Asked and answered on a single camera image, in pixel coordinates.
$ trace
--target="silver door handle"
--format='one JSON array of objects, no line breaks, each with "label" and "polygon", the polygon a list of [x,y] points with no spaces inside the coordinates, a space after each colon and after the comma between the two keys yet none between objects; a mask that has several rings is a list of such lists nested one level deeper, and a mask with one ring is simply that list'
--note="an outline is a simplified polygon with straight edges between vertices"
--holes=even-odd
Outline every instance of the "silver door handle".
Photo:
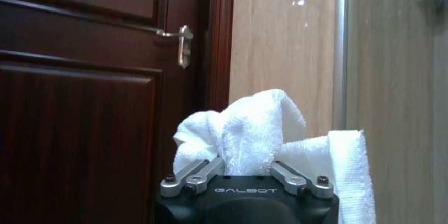
[{"label": "silver door handle", "polygon": [[177,64],[186,68],[189,65],[190,57],[190,43],[193,40],[193,33],[186,25],[178,29],[178,33],[166,33],[163,30],[157,30],[157,35],[171,38],[178,37],[178,53],[177,53]]}]

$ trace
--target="glass shower door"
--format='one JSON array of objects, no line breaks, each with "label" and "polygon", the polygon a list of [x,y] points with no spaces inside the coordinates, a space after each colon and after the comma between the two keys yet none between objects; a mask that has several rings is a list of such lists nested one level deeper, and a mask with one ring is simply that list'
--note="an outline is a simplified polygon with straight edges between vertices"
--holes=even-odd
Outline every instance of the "glass shower door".
[{"label": "glass shower door", "polygon": [[377,223],[448,223],[448,0],[347,0],[345,126]]}]

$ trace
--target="metal frame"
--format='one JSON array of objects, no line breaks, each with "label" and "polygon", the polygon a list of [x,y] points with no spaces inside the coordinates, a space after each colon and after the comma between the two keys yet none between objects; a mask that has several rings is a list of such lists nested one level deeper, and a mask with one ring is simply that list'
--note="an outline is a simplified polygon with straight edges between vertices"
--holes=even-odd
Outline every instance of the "metal frame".
[{"label": "metal frame", "polygon": [[[167,175],[159,182],[159,195],[165,198],[175,197],[182,188],[187,190],[189,196],[206,191],[207,182],[215,175],[223,174],[223,161],[217,156],[210,162],[207,160],[191,161],[174,175]],[[319,199],[333,197],[333,183],[325,175],[310,179],[293,167],[279,161],[270,164],[270,175],[283,185],[289,194],[301,196],[305,190]]]},{"label": "metal frame", "polygon": [[333,59],[333,102],[331,129],[343,130],[346,111],[346,31],[347,0],[337,0],[334,59]]}]

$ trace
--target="dark wooden door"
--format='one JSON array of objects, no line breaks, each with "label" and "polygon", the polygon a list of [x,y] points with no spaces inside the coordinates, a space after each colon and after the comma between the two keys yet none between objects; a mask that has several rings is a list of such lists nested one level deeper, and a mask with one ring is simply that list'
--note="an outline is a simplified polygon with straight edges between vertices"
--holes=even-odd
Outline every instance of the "dark wooden door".
[{"label": "dark wooden door", "polygon": [[198,0],[0,0],[0,223],[146,223],[191,112]]}]

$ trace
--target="white towel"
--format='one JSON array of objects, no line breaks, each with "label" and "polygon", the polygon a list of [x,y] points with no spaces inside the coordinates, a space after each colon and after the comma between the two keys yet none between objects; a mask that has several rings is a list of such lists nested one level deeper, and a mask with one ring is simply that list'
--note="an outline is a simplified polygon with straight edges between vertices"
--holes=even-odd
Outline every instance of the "white towel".
[{"label": "white towel", "polygon": [[194,159],[225,162],[226,175],[267,175],[274,159],[305,175],[326,175],[339,198],[339,223],[375,223],[371,181],[361,131],[303,139],[305,121],[282,90],[238,99],[221,112],[198,112],[178,125],[174,172]]}]

